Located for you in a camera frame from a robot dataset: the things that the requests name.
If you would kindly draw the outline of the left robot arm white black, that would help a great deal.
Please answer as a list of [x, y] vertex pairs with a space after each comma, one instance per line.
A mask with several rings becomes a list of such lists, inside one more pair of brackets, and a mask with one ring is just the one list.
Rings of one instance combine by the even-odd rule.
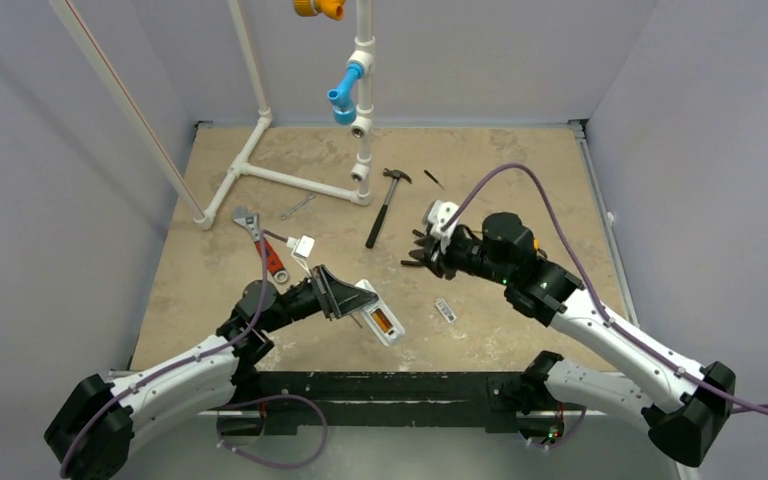
[[229, 318], [196, 346], [152, 368], [114, 380], [81, 380], [44, 432], [64, 479], [109, 479], [130, 454], [203, 410], [257, 399], [256, 364], [273, 348], [268, 333], [321, 314], [357, 314], [375, 326], [389, 307], [367, 280], [312, 269], [285, 292], [268, 280], [251, 282]]

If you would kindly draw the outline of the orange AA battery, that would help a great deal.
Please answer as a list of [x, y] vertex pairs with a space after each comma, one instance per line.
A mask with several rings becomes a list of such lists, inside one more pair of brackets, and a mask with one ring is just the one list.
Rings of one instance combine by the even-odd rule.
[[371, 313], [371, 317], [381, 332], [385, 335], [388, 335], [392, 330], [392, 323], [386, 314], [382, 310], [378, 309]]

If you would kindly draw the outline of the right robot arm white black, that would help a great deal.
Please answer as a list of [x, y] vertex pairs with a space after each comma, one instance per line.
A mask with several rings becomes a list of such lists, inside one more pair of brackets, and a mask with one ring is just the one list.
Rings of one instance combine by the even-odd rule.
[[543, 352], [521, 381], [524, 399], [536, 407], [570, 400], [624, 416], [670, 459], [700, 466], [733, 411], [723, 396], [735, 391], [734, 371], [685, 357], [606, 307], [582, 279], [539, 253], [518, 215], [493, 213], [476, 236], [453, 208], [436, 202], [424, 214], [413, 259], [439, 278], [463, 272], [502, 285], [515, 311], [585, 345], [630, 383], [621, 393], [619, 379]]

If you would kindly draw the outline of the white battery cover with label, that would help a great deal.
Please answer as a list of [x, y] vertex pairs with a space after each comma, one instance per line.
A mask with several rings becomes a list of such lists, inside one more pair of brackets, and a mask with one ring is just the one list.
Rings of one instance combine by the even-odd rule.
[[457, 320], [456, 314], [443, 298], [436, 299], [434, 305], [446, 322], [453, 323]]

